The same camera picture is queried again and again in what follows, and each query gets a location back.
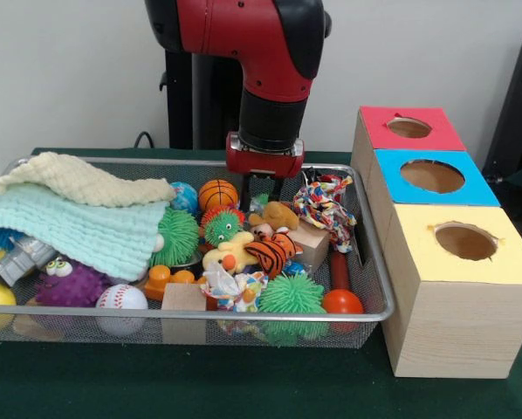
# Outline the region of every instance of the stacked wooden boxes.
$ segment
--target stacked wooden boxes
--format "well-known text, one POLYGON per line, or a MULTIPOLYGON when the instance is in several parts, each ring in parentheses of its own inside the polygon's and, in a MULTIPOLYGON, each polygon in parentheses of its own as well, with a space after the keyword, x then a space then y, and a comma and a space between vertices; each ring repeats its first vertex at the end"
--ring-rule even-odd
POLYGON ((395 375, 505 378, 522 344, 522 239, 443 111, 362 107, 352 166, 395 291, 395 375))

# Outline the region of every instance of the white wall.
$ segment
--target white wall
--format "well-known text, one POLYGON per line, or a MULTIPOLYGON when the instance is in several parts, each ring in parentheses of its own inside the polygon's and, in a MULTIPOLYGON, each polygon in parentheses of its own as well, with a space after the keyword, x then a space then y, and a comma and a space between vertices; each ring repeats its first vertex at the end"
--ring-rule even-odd
MULTIPOLYGON (((522 0, 324 0, 302 128, 350 151, 359 105, 441 106, 482 164, 522 40, 522 0)), ((0 171, 36 146, 167 144, 163 54, 141 0, 0 0, 0 171)))

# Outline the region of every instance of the baseball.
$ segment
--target baseball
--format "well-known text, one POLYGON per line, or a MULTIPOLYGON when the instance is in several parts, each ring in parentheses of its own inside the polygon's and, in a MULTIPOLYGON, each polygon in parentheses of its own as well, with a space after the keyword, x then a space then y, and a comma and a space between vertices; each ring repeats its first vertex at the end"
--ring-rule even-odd
MULTIPOLYGON (((96 308, 148 309, 148 302, 141 290, 131 285, 115 285, 105 290, 96 308)), ((145 318, 98 317, 98 326, 112 336, 122 337, 137 333, 145 323, 145 318)))

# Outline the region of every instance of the black cable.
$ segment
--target black cable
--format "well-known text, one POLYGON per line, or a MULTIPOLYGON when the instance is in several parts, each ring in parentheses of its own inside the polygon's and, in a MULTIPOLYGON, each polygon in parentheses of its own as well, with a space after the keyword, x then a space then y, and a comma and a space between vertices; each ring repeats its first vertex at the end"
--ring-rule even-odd
POLYGON ((155 148, 155 142, 153 141, 153 137, 150 136, 150 134, 147 131, 143 131, 139 135, 137 135, 137 140, 135 140, 135 144, 133 145, 133 148, 138 148, 139 144, 141 144, 142 137, 147 137, 148 145, 151 148, 155 148))

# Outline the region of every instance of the googly eye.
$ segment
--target googly eye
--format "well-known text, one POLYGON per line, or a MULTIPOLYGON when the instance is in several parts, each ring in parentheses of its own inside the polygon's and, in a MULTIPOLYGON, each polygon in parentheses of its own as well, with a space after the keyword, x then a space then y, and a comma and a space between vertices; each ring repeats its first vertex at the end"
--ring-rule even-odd
POLYGON ((72 272, 72 266, 69 262, 66 262, 65 260, 58 261, 58 265, 55 268, 55 274, 58 277, 66 277, 68 275, 71 275, 72 272))
POLYGON ((48 275, 55 275, 56 266, 58 264, 57 260, 52 260, 48 262, 48 264, 45 266, 45 273, 48 275))

